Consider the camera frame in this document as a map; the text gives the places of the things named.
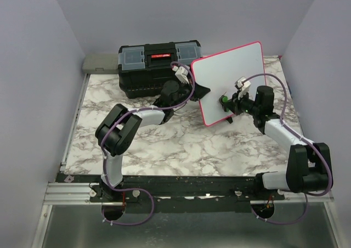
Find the green whiteboard eraser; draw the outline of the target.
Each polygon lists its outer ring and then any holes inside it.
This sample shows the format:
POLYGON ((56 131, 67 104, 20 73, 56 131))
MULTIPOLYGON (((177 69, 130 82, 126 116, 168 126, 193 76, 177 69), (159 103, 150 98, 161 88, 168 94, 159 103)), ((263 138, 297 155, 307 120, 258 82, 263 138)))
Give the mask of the green whiteboard eraser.
POLYGON ((222 106, 222 109, 223 111, 225 112, 229 112, 229 109, 226 107, 226 103, 228 102, 228 97, 226 95, 222 95, 220 98, 219 98, 219 102, 222 106))

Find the pink framed whiteboard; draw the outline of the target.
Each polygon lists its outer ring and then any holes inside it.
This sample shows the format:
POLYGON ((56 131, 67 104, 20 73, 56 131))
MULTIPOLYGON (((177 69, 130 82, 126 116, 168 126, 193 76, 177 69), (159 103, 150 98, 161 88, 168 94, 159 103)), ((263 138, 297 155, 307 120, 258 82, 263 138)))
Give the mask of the pink framed whiteboard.
POLYGON ((257 41, 194 60, 191 70, 195 82, 210 89, 199 103, 205 126, 212 126, 233 116, 223 110, 219 98, 230 99, 240 78, 265 73, 262 45, 257 41))

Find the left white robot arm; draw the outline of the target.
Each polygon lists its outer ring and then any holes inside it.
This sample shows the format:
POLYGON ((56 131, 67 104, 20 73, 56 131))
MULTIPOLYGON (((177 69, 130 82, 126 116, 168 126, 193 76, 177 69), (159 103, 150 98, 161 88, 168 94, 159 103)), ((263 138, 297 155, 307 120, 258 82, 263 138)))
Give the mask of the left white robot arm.
POLYGON ((117 104, 112 108, 95 132, 103 153, 101 180, 106 184, 103 195, 109 201, 121 197, 119 184, 123 180, 123 154, 130 147, 138 129, 167 123, 173 117, 175 108, 185 105, 188 100, 196 102, 210 91, 210 88, 197 83, 167 81, 153 105, 129 109, 117 104))

